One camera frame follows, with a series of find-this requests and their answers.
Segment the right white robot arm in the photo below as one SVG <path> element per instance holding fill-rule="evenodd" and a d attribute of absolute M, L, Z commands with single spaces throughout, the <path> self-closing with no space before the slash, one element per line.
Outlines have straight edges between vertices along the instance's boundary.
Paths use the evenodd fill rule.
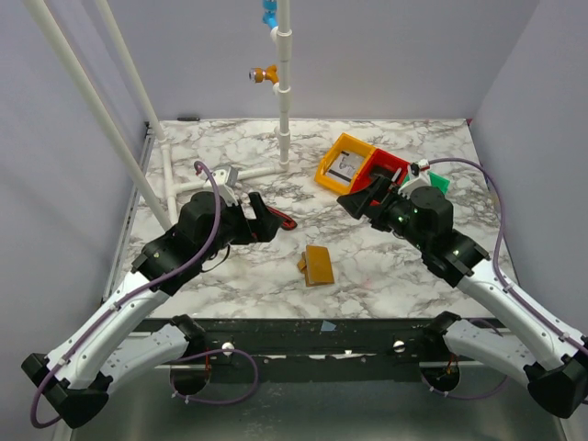
<path fill-rule="evenodd" d="M 353 218 L 413 245 L 426 268 L 476 300 L 511 332 L 484 332 L 451 313 L 429 336 L 525 386 L 548 413 L 567 419 L 587 398 L 587 337 L 548 312 L 493 264 L 489 253 L 454 226 L 454 207 L 436 187 L 405 193 L 388 178 L 338 197 Z"/>

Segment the mustard yellow card holder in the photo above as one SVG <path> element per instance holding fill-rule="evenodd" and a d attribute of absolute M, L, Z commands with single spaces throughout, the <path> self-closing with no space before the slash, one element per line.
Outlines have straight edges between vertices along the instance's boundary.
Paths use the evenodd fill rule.
<path fill-rule="evenodd" d="M 332 262 L 326 247 L 307 245 L 301 253 L 297 268 L 304 276 L 307 287 L 332 285 L 334 283 Z"/>

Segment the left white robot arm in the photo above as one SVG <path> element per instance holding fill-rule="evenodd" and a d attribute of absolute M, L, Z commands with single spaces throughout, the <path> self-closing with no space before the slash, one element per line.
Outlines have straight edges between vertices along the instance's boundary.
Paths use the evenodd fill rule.
<path fill-rule="evenodd" d="M 138 342 L 127 337 L 218 252 L 276 237 L 280 218 L 258 193 L 250 193 L 249 201 L 251 219 L 240 201 L 228 203 L 211 190 L 195 194 L 177 223 L 143 246 L 119 287 L 77 332 L 48 354 L 23 361 L 22 370 L 37 387 L 34 398 L 45 398 L 58 420 L 75 429 L 96 417 L 127 380 L 163 363 L 220 353 L 187 315 Z"/>

